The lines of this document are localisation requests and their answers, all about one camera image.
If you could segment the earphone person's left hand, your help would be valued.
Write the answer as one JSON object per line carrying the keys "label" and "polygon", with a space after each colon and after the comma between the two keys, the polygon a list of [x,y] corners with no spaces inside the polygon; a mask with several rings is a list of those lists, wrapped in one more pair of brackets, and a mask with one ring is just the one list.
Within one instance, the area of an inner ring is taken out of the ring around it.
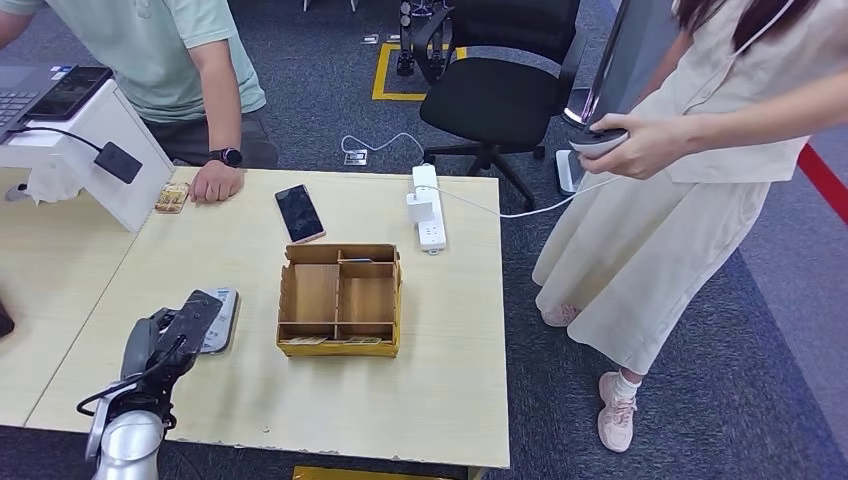
{"label": "earphone person's left hand", "polygon": [[635,115],[608,114],[592,125],[593,130],[624,129],[629,137],[612,151],[597,158],[579,156],[584,169],[593,174],[647,180],[691,152],[694,137],[691,118],[684,116],[645,119]]}

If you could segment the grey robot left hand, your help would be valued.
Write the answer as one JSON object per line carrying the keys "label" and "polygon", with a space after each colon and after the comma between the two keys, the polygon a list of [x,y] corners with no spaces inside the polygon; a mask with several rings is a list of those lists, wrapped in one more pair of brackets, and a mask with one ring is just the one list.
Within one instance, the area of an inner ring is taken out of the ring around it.
{"label": "grey robot left hand", "polygon": [[138,320],[126,342],[120,378],[170,389],[187,373],[223,303],[193,291],[177,310],[162,308]]}

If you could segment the wristwatch person's left hand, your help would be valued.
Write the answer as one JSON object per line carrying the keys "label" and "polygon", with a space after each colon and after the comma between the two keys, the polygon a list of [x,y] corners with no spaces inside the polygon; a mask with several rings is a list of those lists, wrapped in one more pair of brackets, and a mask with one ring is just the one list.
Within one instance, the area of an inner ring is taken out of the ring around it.
{"label": "wristwatch person's left hand", "polygon": [[188,196],[195,203],[222,202],[237,195],[244,182],[244,170],[210,160],[196,173]]}

